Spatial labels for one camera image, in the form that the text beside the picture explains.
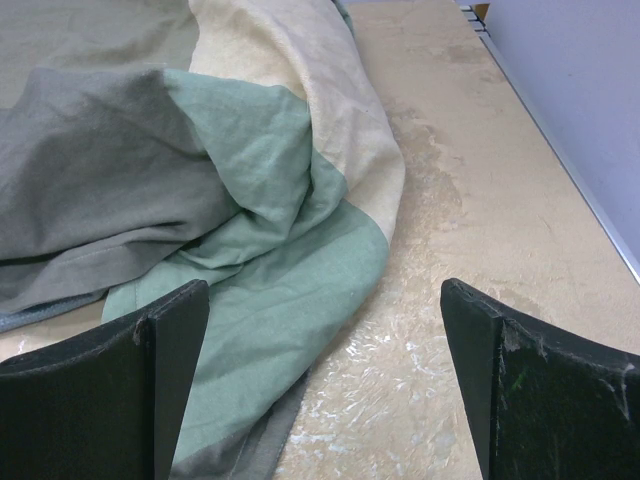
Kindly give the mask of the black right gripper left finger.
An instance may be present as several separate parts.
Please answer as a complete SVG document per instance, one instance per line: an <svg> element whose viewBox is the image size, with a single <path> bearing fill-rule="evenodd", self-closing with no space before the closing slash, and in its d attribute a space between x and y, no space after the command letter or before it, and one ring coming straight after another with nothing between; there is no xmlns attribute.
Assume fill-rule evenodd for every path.
<svg viewBox="0 0 640 480"><path fill-rule="evenodd" d="M3 361L2 478L168 478L208 316L195 280Z"/></svg>

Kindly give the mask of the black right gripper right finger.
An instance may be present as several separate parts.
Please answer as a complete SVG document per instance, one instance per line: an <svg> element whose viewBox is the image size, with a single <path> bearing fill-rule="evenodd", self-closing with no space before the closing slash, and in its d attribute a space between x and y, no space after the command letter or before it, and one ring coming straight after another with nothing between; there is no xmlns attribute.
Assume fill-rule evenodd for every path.
<svg viewBox="0 0 640 480"><path fill-rule="evenodd" d="M483 478L638 478L638 356L455 278L440 309Z"/></svg>

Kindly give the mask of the green grey patchwork pillowcase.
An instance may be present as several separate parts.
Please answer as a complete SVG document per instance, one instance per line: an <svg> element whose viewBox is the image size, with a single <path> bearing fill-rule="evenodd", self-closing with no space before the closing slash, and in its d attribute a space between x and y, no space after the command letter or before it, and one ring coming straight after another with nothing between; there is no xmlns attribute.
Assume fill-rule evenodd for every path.
<svg viewBox="0 0 640 480"><path fill-rule="evenodd" d="M273 477L404 174L339 1L1 5L1 328L204 281L166 479Z"/></svg>

